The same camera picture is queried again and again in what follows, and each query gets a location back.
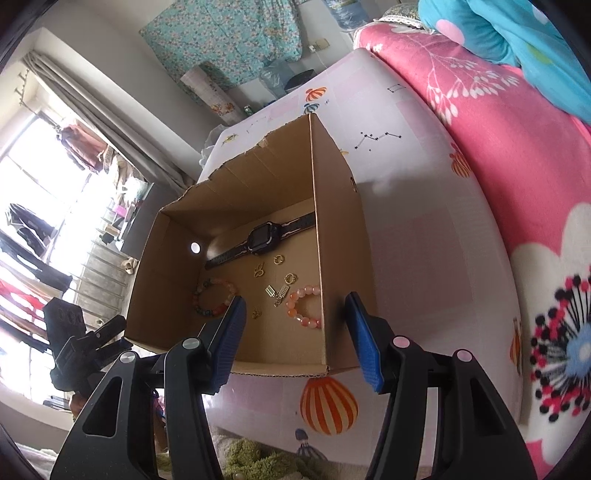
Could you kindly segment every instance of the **screw head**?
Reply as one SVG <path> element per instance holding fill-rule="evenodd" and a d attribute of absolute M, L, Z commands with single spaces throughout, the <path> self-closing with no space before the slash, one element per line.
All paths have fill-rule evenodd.
<path fill-rule="evenodd" d="M 125 364 L 131 363 L 131 362 L 133 362 L 135 360 L 135 353 L 133 353 L 133 352 L 123 352 L 121 354 L 121 356 L 119 357 L 119 360 L 121 360 Z"/>
<path fill-rule="evenodd" d="M 472 354 L 468 350 L 458 350 L 457 358 L 462 362 L 470 362 L 472 361 Z"/>
<path fill-rule="evenodd" d="M 201 341 L 198 338 L 187 338 L 183 342 L 183 348 L 187 350 L 194 350 L 201 345 Z"/>
<path fill-rule="evenodd" d="M 392 343 L 398 348 L 408 348 L 410 346 L 410 340 L 403 336 L 395 337 Z"/>

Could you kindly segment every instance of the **bracelet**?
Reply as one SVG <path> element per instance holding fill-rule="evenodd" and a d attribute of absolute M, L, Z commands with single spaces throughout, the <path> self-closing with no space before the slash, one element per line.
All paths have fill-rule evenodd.
<path fill-rule="evenodd" d="M 320 328 L 320 319 L 304 317 L 301 313 L 297 312 L 296 305 L 298 300 L 304 298 L 306 295 L 320 295 L 320 287 L 306 285 L 304 288 L 298 288 L 297 291 L 290 295 L 289 301 L 285 304 L 287 305 L 287 314 L 295 318 L 304 327 Z"/>
<path fill-rule="evenodd" d="M 203 293 L 203 290 L 211 287 L 212 285 L 224 285 L 229 290 L 230 295 L 228 295 L 227 299 L 223 303 L 215 307 L 213 310 L 203 310 L 199 306 L 199 296 Z M 201 287 L 197 287 L 195 290 L 195 293 L 193 294 L 193 307 L 199 315 L 204 317 L 218 317 L 228 309 L 232 299 L 236 296 L 236 293 L 238 293 L 238 290 L 234 284 L 230 283 L 228 280 L 224 280 L 222 278 L 208 278 L 203 282 Z"/>

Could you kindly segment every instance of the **cardboard box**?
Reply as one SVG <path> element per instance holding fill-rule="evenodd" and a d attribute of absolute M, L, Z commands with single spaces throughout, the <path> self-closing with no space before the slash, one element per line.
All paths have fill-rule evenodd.
<path fill-rule="evenodd" d="M 244 255 L 204 269 L 215 257 L 244 241 L 266 221 L 285 223 L 316 211 L 316 227 L 283 240 L 263 255 Z M 190 245 L 197 242 L 201 252 Z M 281 254 L 285 261 L 275 265 Z M 264 262 L 264 275 L 254 276 Z M 298 281 L 290 293 L 321 285 L 298 311 L 322 312 L 322 329 L 304 328 L 265 292 L 279 290 L 284 277 Z M 343 299 L 357 291 L 370 313 L 375 293 L 369 240 L 361 199 L 338 147 L 314 114 L 268 134 L 256 147 L 226 162 L 210 178 L 188 189 L 156 217 L 134 284 L 126 337 L 152 351 L 166 351 L 196 335 L 209 318 L 192 306 L 193 292 L 209 277 L 234 283 L 248 308 L 233 372 L 256 375 L 326 375 L 358 365 L 342 317 Z M 228 295 L 208 288 L 201 305 L 214 307 Z M 254 309 L 262 315 L 252 318 Z"/>

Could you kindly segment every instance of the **teal floral fabric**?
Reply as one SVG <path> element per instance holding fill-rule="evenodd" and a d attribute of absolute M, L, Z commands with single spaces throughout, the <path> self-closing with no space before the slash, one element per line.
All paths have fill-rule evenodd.
<path fill-rule="evenodd" d="M 176 82 L 199 65 L 224 90 L 302 54 L 294 0 L 178 0 L 139 33 Z"/>

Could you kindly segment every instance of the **gold ring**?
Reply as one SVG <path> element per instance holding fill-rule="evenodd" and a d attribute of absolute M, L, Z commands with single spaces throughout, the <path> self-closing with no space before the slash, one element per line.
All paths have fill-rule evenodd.
<path fill-rule="evenodd" d="M 297 282 L 297 275 L 296 274 L 288 273 L 285 276 L 285 283 L 287 283 L 288 285 L 293 285 L 296 282 Z"/>

